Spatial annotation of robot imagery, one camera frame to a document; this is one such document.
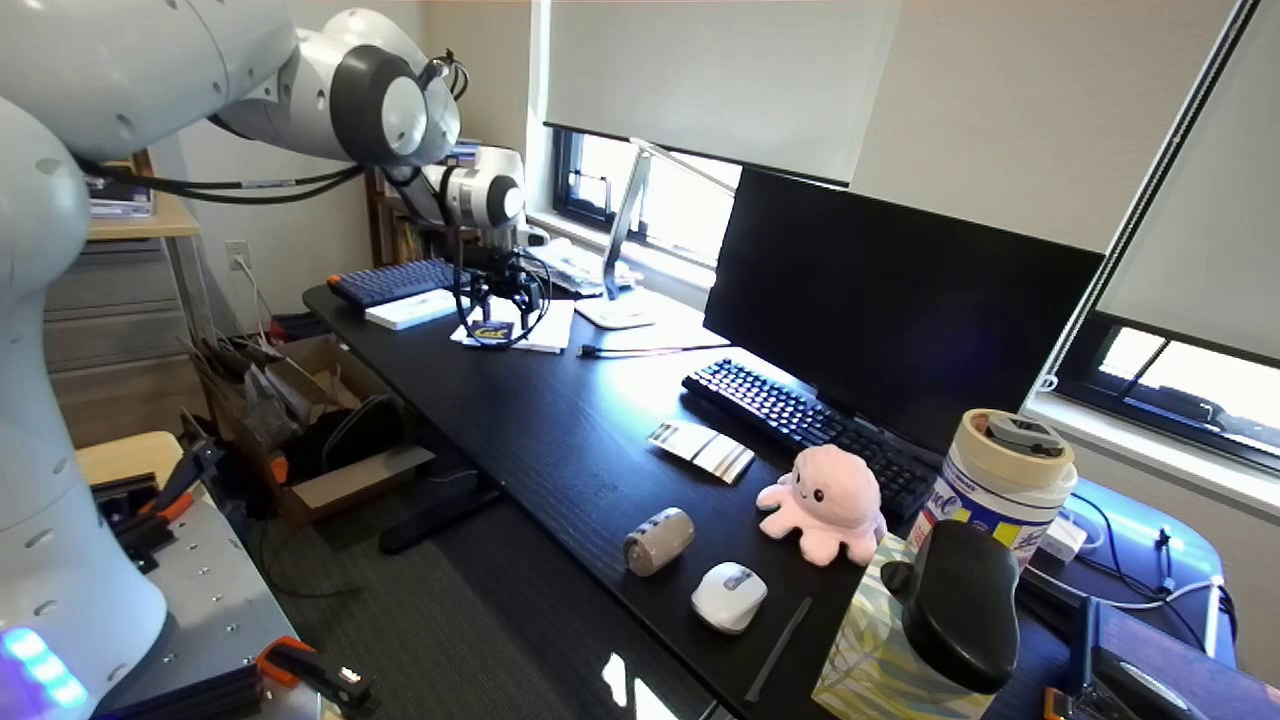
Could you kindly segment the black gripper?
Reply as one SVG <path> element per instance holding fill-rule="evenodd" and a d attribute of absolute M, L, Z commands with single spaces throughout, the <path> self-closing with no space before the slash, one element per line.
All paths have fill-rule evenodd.
<path fill-rule="evenodd" d="M 455 265 L 453 296 L 465 314 L 507 301 L 524 322 L 534 322 L 545 310 L 545 277 L 524 251 L 483 250 Z"/>

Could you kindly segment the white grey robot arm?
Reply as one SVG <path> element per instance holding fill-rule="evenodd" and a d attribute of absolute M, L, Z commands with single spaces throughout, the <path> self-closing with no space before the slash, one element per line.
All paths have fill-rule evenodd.
<path fill-rule="evenodd" d="M 0 0 L 5 720 L 92 720 L 152 655 L 169 596 L 110 528 L 49 359 L 92 243 L 88 170 L 194 125 L 418 190 L 461 144 L 465 68 L 382 7 Z"/>

